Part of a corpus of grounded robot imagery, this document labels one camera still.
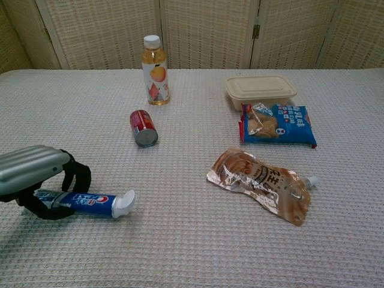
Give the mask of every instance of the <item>juice bottle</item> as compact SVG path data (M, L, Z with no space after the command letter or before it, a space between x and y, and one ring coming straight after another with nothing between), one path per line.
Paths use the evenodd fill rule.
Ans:
M144 82L148 103L164 105L169 102L167 57L160 47L157 35L144 37L145 50L142 53Z

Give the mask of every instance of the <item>woven folding screen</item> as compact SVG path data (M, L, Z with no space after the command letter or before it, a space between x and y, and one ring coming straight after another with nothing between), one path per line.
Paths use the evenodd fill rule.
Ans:
M32 68L16 32L0 3L0 73L10 70Z
M384 67L384 1L345 0L340 10L320 67Z
M169 67L248 68L251 42L247 38L251 38L249 26L253 26L250 9L256 9L251 2L160 1Z
M34 0L3 0L36 69L60 69Z
M261 0L251 68L314 68L337 0Z
M156 34L153 0L46 0L70 69L141 68Z

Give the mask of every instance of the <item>snack bag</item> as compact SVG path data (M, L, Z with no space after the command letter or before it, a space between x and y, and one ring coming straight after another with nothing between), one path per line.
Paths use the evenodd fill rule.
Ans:
M305 106L243 105L239 122L243 142L307 143L317 146Z
M296 226L304 222L308 211L311 196L307 189L318 181L316 177L302 181L295 172L267 165L236 148L229 148L219 157L207 179L227 190L251 196Z

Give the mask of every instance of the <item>blue snack bag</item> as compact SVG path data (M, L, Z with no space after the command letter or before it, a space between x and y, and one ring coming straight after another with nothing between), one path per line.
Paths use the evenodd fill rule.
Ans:
M239 122L243 142L306 143L317 146L305 106L259 103L242 106Z

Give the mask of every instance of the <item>toothpaste brand logo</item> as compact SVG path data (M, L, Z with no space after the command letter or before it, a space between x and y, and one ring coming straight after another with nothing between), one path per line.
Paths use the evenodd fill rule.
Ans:
M109 198L101 195L76 194L72 199L76 201L76 204L92 206L95 203L107 202Z

